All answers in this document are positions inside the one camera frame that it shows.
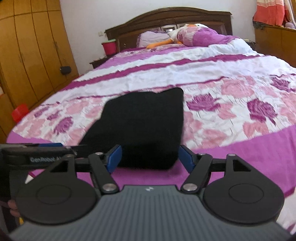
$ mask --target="black cloth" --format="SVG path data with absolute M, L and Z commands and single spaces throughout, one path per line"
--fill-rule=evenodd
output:
M 104 153 L 121 145 L 119 167 L 168 169 L 178 158 L 182 128 L 182 89 L 133 92 L 109 100 L 80 144 Z

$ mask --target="wooden headboard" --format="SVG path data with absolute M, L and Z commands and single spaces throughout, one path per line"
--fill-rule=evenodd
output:
M 116 39 L 117 51 L 135 48 L 138 35 L 166 25 L 181 27 L 186 23 L 202 23 L 219 34 L 232 35 L 231 13 L 207 11 L 192 7 L 167 7 L 144 13 L 119 26 L 107 29 L 108 39 Z

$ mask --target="gray ribbed surface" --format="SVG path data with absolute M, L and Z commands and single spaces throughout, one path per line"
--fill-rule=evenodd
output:
M 25 223 L 15 241 L 284 241 L 289 234 L 276 223 L 239 227 L 209 214 L 199 198 L 175 186 L 125 186 L 104 196 L 82 219 L 56 227 Z

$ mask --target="white wall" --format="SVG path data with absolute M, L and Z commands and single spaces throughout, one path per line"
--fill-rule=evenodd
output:
M 197 7 L 232 13 L 233 34 L 255 40 L 252 17 L 256 0 L 60 0 L 68 39 L 80 74 L 104 56 L 100 31 L 163 7 Z

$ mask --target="red plastic container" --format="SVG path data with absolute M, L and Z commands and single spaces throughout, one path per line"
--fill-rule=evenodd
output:
M 29 113 L 28 106 L 26 104 L 19 105 L 12 113 L 12 118 L 16 123 L 19 123 L 23 117 Z
M 116 39 L 111 39 L 102 43 L 102 45 L 107 56 L 116 54 Z

